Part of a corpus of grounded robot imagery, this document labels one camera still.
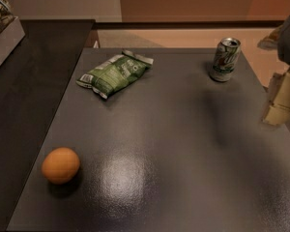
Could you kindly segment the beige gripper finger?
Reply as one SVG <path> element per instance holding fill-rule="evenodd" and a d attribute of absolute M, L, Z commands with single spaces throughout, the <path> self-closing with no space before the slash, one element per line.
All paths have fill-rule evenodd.
<path fill-rule="evenodd" d="M 290 119 L 290 72 L 274 73 L 262 116 L 262 121 L 272 126 L 280 126 Z"/>
<path fill-rule="evenodd" d="M 277 43 L 280 35 L 282 26 L 278 26 L 274 31 L 272 31 L 268 36 L 263 38 L 257 46 L 264 50 L 275 50 L 277 49 Z"/>

